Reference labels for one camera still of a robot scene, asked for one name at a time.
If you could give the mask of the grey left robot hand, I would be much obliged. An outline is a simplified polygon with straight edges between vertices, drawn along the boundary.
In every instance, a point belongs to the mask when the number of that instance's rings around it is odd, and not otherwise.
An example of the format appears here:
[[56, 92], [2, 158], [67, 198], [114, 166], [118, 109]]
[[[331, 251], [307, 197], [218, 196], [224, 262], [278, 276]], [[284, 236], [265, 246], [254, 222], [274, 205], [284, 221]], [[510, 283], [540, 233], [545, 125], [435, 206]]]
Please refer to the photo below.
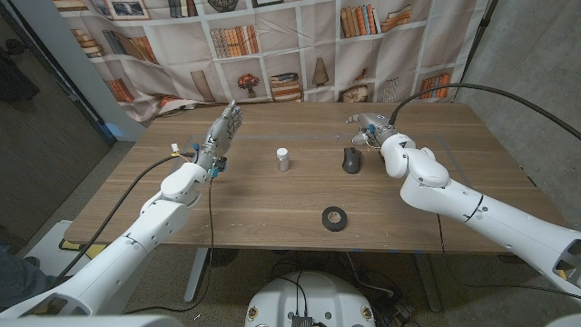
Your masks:
[[235, 100], [231, 100], [208, 129], [196, 163], [205, 170], [209, 170], [220, 157], [229, 151], [231, 141], [241, 124], [241, 108]]

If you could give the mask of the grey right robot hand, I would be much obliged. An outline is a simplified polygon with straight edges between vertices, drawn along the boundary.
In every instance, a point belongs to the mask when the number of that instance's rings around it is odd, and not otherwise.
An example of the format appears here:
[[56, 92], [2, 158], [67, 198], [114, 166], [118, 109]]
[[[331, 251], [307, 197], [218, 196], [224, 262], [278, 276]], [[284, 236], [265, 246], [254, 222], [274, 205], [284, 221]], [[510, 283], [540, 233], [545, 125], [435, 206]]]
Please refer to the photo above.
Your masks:
[[357, 124], [358, 133], [351, 142], [355, 145], [367, 145], [379, 149], [384, 142], [397, 133], [395, 127], [389, 123], [389, 119], [382, 114], [360, 113], [350, 116], [346, 124]]

